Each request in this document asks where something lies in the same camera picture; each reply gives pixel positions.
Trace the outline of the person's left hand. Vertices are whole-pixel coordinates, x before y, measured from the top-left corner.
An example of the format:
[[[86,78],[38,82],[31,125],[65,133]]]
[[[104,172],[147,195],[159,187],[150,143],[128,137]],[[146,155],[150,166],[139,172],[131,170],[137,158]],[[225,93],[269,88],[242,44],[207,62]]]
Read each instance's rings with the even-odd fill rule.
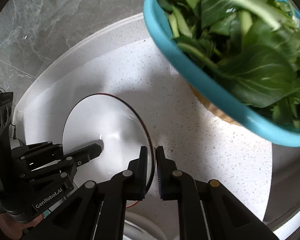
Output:
[[[8,213],[2,213],[0,214],[0,229],[9,239],[21,239],[23,230],[37,226],[42,220],[44,220],[44,214],[29,223],[18,223]]]

